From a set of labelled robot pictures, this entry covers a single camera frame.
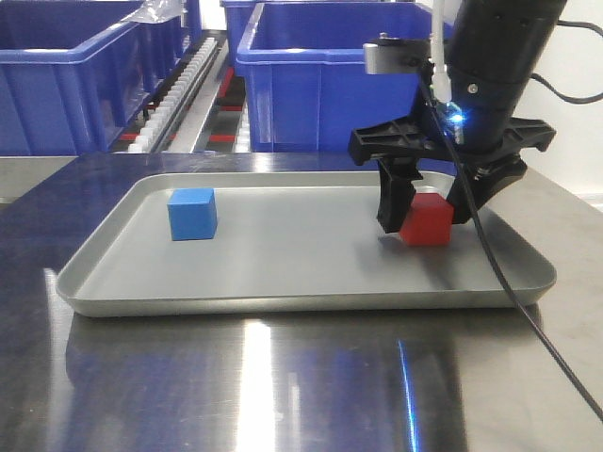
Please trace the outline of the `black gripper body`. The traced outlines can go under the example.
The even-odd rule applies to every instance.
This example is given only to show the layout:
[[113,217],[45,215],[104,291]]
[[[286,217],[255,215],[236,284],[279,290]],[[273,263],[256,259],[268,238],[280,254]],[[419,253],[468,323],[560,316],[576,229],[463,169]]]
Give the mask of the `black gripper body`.
[[492,147],[470,149],[466,142],[471,120],[466,115],[446,115],[437,123],[443,127],[442,135],[430,136],[409,116],[355,129],[350,135],[349,155],[357,166],[369,160],[394,164],[409,163],[413,159],[450,161],[452,156],[444,142],[449,138],[461,163],[484,175],[517,161],[524,149],[546,151],[556,135],[544,121],[512,118]]

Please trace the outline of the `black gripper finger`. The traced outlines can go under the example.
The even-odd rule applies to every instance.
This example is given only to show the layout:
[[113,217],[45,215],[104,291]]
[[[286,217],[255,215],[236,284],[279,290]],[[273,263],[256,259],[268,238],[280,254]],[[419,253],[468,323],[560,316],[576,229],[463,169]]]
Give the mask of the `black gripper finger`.
[[[521,180],[527,171],[527,164],[518,153],[514,153],[488,164],[464,164],[462,170],[476,209],[479,210],[498,192]],[[454,208],[453,224],[464,224],[471,219],[460,175],[456,176],[448,192],[447,202]]]
[[377,220],[387,234],[397,233],[416,194],[413,181],[421,180],[417,160],[410,157],[384,157],[378,160],[380,202]]

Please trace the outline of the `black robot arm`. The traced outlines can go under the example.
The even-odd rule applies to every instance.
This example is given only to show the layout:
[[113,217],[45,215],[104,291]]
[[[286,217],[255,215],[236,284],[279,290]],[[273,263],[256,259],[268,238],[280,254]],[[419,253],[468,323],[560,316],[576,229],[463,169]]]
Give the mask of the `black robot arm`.
[[377,220],[385,232],[398,232],[409,212],[413,183],[421,177],[419,160],[460,161],[447,200],[454,223],[463,224],[472,209],[525,175],[521,150],[547,149],[554,129],[513,112],[564,6],[563,1],[464,1],[444,42],[452,102],[458,107],[451,113],[432,94],[427,40],[380,36],[366,43],[368,73],[419,76],[407,116],[350,135],[354,163],[378,163]]

